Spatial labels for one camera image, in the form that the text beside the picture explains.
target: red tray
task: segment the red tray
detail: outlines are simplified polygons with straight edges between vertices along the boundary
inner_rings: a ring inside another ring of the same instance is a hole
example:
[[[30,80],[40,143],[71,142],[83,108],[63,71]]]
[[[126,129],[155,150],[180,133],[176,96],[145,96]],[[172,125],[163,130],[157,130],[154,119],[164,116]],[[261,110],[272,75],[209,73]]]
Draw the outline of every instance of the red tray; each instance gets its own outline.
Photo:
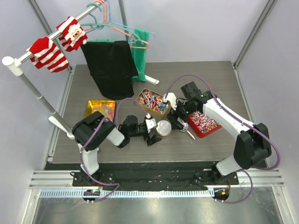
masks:
[[[201,112],[192,113],[188,119],[188,124],[200,138],[204,138],[221,128],[221,126],[215,120],[209,118]]]

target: white panel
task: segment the white panel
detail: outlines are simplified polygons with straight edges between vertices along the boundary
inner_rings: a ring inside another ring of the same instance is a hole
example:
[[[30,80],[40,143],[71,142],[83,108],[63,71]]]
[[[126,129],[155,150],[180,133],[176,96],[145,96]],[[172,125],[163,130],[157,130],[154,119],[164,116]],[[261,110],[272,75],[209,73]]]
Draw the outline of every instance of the white panel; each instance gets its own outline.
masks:
[[[1,1],[0,20],[0,59],[21,56],[46,35],[27,1]],[[37,70],[30,61],[21,68],[57,107],[67,72]],[[1,223],[15,224],[21,221],[33,171],[43,167],[53,125],[42,104],[2,63],[0,74],[0,217]]]
[[[156,33],[147,62],[235,61],[267,0],[124,0],[129,26]],[[39,0],[52,28],[69,15],[77,15],[90,0]],[[117,0],[110,0],[112,19],[121,23]],[[92,22],[93,18],[83,19]],[[124,40],[104,28],[89,39]],[[86,64],[81,49],[68,58]]]
[[[254,121],[268,126],[280,150],[279,170],[294,215],[299,214],[298,10],[299,1],[277,1],[239,68]],[[275,161],[273,156],[270,165]]]

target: black cloth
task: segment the black cloth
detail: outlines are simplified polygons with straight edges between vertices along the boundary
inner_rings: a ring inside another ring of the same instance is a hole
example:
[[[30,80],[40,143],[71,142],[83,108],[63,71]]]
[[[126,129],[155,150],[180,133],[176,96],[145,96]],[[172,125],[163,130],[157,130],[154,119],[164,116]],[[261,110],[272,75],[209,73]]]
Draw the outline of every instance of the black cloth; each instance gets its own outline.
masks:
[[[87,42],[81,48],[104,97],[119,100],[134,95],[132,77],[138,76],[138,71],[127,41]]]

